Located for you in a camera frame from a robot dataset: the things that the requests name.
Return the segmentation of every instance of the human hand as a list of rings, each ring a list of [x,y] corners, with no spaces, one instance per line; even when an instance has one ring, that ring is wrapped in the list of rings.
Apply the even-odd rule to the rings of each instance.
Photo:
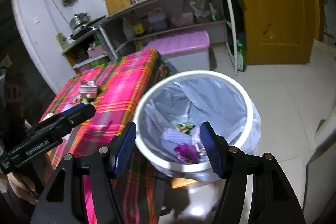
[[[44,155],[44,174],[43,174],[43,180],[45,183],[47,183],[53,174],[54,170],[51,166],[50,158],[47,154]],[[9,184],[15,193],[15,195],[25,201],[28,201],[29,203],[36,205],[36,200],[34,196],[31,194],[31,192],[36,191],[36,187],[34,183],[26,176],[24,175],[18,175],[15,172],[9,173],[7,175]]]

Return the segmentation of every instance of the wooden door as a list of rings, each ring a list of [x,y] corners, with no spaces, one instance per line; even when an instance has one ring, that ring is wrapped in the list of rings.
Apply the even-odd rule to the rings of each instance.
[[[243,3],[248,64],[309,62],[315,29],[319,28],[318,0]]]

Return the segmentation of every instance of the metal screw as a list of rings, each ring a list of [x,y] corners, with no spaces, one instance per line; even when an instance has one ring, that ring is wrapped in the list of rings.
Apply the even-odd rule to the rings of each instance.
[[[100,154],[105,154],[106,152],[108,152],[108,148],[106,146],[103,146],[101,148],[99,148],[99,153]]]
[[[66,154],[66,155],[64,156],[64,159],[65,159],[65,160],[71,160],[71,159],[72,159],[72,155],[71,155],[71,154]]]
[[[274,157],[271,153],[265,153],[265,158],[268,160],[272,160]]]
[[[235,146],[230,146],[230,147],[229,147],[229,151],[230,151],[231,153],[237,153],[237,152],[238,152],[238,148],[236,148]]]

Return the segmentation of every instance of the green bottle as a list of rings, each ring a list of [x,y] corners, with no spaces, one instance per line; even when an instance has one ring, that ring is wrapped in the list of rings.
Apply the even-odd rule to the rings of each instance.
[[[238,42],[238,49],[237,49],[237,64],[239,71],[246,70],[246,50],[243,48],[243,44]]]

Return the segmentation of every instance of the blue gripper pad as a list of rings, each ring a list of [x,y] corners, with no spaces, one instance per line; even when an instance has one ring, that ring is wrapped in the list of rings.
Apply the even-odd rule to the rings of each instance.
[[[223,145],[218,139],[209,122],[203,122],[199,130],[201,141],[209,158],[212,170],[221,179],[224,178],[221,153],[224,151]]]
[[[120,147],[115,155],[114,175],[116,178],[121,175],[126,168],[136,136],[137,126],[134,122],[128,122],[116,144],[117,147]]]

